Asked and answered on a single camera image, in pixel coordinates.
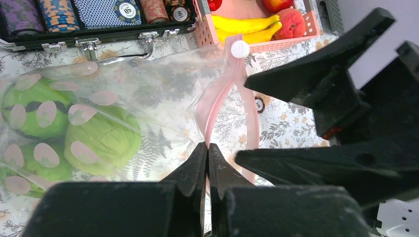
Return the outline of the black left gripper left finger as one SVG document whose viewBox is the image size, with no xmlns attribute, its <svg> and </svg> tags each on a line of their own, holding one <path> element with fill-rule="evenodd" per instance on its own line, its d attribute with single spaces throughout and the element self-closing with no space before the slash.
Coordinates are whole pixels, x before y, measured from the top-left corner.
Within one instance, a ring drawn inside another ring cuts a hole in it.
<svg viewBox="0 0 419 237">
<path fill-rule="evenodd" d="M 25 237 L 202 237 L 208 149 L 160 182 L 67 182 L 40 200 Z"/>
</svg>

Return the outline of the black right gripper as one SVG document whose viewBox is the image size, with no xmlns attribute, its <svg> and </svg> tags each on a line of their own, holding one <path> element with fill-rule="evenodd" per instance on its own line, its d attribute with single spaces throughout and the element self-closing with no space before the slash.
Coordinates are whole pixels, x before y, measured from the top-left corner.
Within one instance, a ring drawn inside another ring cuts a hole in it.
<svg viewBox="0 0 419 237">
<path fill-rule="evenodd" d="M 361 206 L 417 199 L 418 45 L 403 42 L 361 91 L 348 71 L 394 22 L 377 7 L 331 44 L 245 82 L 253 91 L 311 108 L 317 135 L 331 138 L 341 131 L 342 146 L 239 151 L 236 163 L 274 185 L 344 187 Z"/>
</svg>

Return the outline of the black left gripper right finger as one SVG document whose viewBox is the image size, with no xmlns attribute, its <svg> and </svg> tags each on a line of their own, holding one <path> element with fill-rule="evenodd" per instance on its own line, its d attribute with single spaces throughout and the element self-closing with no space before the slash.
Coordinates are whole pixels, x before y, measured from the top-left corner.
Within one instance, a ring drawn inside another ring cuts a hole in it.
<svg viewBox="0 0 419 237">
<path fill-rule="evenodd" d="M 256 186 L 208 148 L 214 237 L 367 237 L 361 208 L 336 186 Z"/>
</svg>

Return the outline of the clear pink-dotted zip bag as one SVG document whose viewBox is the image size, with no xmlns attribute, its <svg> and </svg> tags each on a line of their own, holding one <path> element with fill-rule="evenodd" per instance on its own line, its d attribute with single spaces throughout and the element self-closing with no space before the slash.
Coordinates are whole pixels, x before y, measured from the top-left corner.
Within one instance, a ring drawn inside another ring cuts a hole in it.
<svg viewBox="0 0 419 237">
<path fill-rule="evenodd" d="M 158 59 L 115 57 L 0 79 L 0 203 L 24 210 L 70 181 L 162 179 L 155 162 L 208 145 L 231 92 L 258 146 L 242 35 Z"/>
</svg>

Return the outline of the pale green cabbage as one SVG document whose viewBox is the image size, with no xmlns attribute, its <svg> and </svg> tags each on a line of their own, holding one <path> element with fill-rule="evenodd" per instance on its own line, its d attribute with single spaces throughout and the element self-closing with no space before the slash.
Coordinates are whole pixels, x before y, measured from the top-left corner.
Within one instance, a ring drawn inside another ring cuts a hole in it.
<svg viewBox="0 0 419 237">
<path fill-rule="evenodd" d="M 64 157 L 94 175 L 121 170 L 142 144 L 137 118 L 115 106 L 74 104 L 68 112 Z"/>
</svg>

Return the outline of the green round vegetable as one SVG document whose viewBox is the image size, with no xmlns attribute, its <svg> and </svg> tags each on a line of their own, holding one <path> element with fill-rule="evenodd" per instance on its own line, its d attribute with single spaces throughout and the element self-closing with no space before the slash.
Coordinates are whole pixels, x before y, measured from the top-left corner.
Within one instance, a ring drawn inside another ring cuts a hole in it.
<svg viewBox="0 0 419 237">
<path fill-rule="evenodd" d="M 0 183 L 16 195 L 40 198 L 55 183 L 71 180 L 73 166 L 63 153 L 57 142 L 11 144 L 0 159 Z"/>
</svg>

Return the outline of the green striped watermelon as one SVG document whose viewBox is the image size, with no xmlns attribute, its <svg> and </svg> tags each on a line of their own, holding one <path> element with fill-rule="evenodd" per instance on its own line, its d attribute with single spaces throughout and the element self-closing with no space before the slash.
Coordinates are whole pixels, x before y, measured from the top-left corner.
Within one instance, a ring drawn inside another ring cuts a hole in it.
<svg viewBox="0 0 419 237">
<path fill-rule="evenodd" d="M 30 139 L 50 139 L 65 134 L 69 125 L 68 111 L 76 98 L 71 91 L 49 87 L 54 82 L 53 79 L 40 78 L 28 89 L 18 90 L 13 84 L 6 91 L 0 111 L 17 134 Z M 17 115 L 19 118 L 25 116 L 21 127 L 10 118 L 15 106 L 24 109 Z"/>
</svg>

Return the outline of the red bell pepper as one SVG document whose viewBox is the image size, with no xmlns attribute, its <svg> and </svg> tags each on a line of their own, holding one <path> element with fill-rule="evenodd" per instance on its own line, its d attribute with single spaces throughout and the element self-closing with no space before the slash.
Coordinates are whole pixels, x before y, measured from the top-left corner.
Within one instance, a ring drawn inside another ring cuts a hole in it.
<svg viewBox="0 0 419 237">
<path fill-rule="evenodd" d="M 222 0 L 207 0 L 210 11 L 218 10 L 222 5 Z"/>
</svg>

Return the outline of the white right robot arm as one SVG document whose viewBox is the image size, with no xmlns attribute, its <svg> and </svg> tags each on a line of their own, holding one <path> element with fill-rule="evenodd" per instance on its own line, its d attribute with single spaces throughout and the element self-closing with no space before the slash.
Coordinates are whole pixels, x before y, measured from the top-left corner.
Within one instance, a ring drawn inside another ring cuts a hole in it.
<svg viewBox="0 0 419 237">
<path fill-rule="evenodd" d="M 235 161 L 274 185 L 344 187 L 372 232 L 419 234 L 419 48 L 397 57 L 357 89 L 356 60 L 395 22 L 381 7 L 328 46 L 249 76 L 245 87 L 310 108 L 329 147 L 239 151 Z"/>
</svg>

